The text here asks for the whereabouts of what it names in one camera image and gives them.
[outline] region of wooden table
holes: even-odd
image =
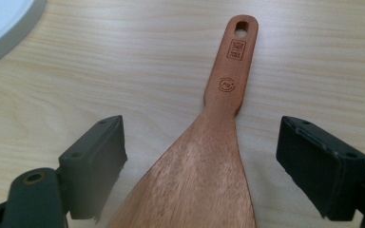
[[[129,157],[109,217],[202,110],[227,21],[250,14],[259,37],[237,130],[259,228],[358,227],[322,219],[276,161],[283,115],[365,153],[365,2],[48,1],[0,60],[0,202],[11,181],[58,157],[93,124],[123,115]],[[91,220],[70,220],[93,227]]]

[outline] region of screw hole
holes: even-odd
[[[76,153],[73,153],[72,155],[70,155],[73,159],[77,159],[77,158],[80,158],[82,156],[82,153],[79,153],[79,152],[76,152]]]
[[[248,23],[244,21],[240,21],[236,24],[236,29],[234,31],[234,34],[237,37],[245,37],[248,32]]]
[[[45,176],[45,173],[33,173],[25,177],[23,179],[23,183],[27,185],[34,184],[36,182],[42,181]]]
[[[348,158],[351,158],[351,159],[357,158],[357,155],[353,154],[353,153],[346,153],[345,156],[348,157]]]

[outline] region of spatula handle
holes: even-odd
[[[204,93],[205,108],[236,115],[241,107],[257,39],[258,22],[248,15],[230,19]]]

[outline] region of wood grain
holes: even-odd
[[[49,0],[0,60],[0,202],[11,181],[57,158],[98,120],[122,114],[129,160],[101,222],[202,111],[225,23],[259,34],[238,114],[240,155],[259,228],[359,227],[322,219],[276,161],[283,115],[365,153],[365,1]],[[94,227],[69,220],[69,227]]]
[[[235,35],[239,25],[247,31],[243,37]],[[229,21],[206,86],[204,110],[141,178],[108,227],[256,227],[235,116],[257,32],[254,17]]]

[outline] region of hanging hole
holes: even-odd
[[[45,176],[46,174],[43,172],[32,173],[23,179],[23,183],[27,185],[34,184],[36,182],[42,181]]]
[[[244,21],[240,21],[236,24],[236,29],[234,31],[234,34],[237,37],[244,37],[247,35],[248,32],[248,23]]]

